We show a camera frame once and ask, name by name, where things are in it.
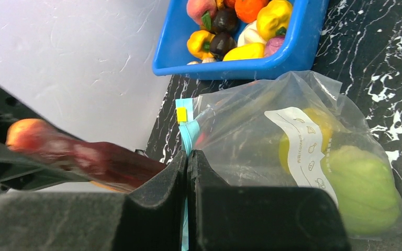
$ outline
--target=red plastic vegetable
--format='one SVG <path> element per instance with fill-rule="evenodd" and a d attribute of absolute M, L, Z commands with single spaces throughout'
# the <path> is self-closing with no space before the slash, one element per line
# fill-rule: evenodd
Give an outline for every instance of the red plastic vegetable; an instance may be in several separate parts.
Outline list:
<path fill-rule="evenodd" d="M 58 132 L 40 119 L 24 119 L 8 129 L 6 145 L 45 164 L 130 192 L 165 165 L 108 142 L 84 142 Z"/>

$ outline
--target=yellow bell pepper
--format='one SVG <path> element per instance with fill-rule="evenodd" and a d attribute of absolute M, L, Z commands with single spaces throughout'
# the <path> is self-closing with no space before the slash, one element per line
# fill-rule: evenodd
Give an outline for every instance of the yellow bell pepper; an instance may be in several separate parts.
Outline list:
<path fill-rule="evenodd" d="M 214 34 L 208 32 L 207 30 L 199 30 L 193 32 L 187 41 L 187 49 L 194 57 L 201 60 L 206 58 L 213 58 L 214 56 L 210 53 L 210 42 L 214 38 Z"/>
<path fill-rule="evenodd" d="M 236 47 L 230 50 L 225 56 L 223 61 L 231 60 L 244 60 L 244 59 L 260 59 L 264 57 L 263 43 L 248 43 L 241 47 Z"/>
<path fill-rule="evenodd" d="M 288 0 L 270 1 L 256 18 L 256 28 L 260 36 L 268 41 L 277 35 L 285 35 L 293 9 Z"/>
<path fill-rule="evenodd" d="M 303 112 L 315 123 L 321 130 L 321 134 L 323 135 L 323 142 L 321 145 L 321 152 L 325 152 L 329 140 L 332 138 L 333 132 L 335 131 L 346 131 L 345 127 L 334 117 L 329 116 L 327 113 L 315 109 L 315 108 L 306 108 Z M 286 134 L 281 137 L 280 140 L 280 148 L 278 150 L 278 156 L 280 158 L 280 163 L 283 169 L 291 174 L 289 171 L 289 165 L 287 164 L 287 155 L 289 153 L 289 138 Z"/>

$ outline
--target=printed icon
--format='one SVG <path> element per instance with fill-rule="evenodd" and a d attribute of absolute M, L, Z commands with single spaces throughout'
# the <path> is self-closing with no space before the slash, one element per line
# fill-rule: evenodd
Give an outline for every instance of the printed icon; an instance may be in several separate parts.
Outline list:
<path fill-rule="evenodd" d="M 315 182 L 318 184 L 319 188 L 321 188 L 321 189 L 326 188 L 325 182 L 322 179 L 318 178 L 318 179 L 315 180 Z"/>
<path fill-rule="evenodd" d="M 313 153 L 313 152 L 314 152 L 315 146 L 317 146 L 317 143 L 314 143 L 313 145 L 311 145 L 311 146 L 309 147 L 309 153 Z"/>
<path fill-rule="evenodd" d="M 310 127 L 310 126 L 306 126 L 306 127 L 307 127 L 307 133 L 315 134 L 315 130 L 312 127 Z"/>
<path fill-rule="evenodd" d="M 298 118 L 296 118 L 296 119 L 294 119 L 294 120 L 296 120 L 296 121 L 298 121 L 298 122 L 300 122 L 300 123 L 303 123 L 303 124 L 304 124 L 304 120 L 302 120 L 302 119 L 298 119 Z"/>
<path fill-rule="evenodd" d="M 311 162 L 309 163 L 309 171 L 312 171 L 312 169 L 314 168 L 314 166 L 315 166 L 315 161 L 311 161 Z"/>

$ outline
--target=green squash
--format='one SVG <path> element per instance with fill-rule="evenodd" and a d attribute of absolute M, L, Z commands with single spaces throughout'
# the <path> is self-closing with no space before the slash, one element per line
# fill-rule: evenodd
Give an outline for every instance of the green squash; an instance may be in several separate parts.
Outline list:
<path fill-rule="evenodd" d="M 343 146 L 330 153 L 328 162 L 323 158 L 321 168 L 337 195 L 349 234 L 379 234 L 397 221 L 399 195 L 389 163 L 355 146 Z"/>

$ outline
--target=orange fruit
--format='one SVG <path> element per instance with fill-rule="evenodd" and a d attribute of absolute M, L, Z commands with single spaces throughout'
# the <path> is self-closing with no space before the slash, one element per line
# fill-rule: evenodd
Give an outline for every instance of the orange fruit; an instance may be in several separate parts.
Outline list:
<path fill-rule="evenodd" d="M 241 21 L 249 24 L 256 20 L 258 12 L 267 4 L 269 0 L 236 0 L 235 12 Z"/>

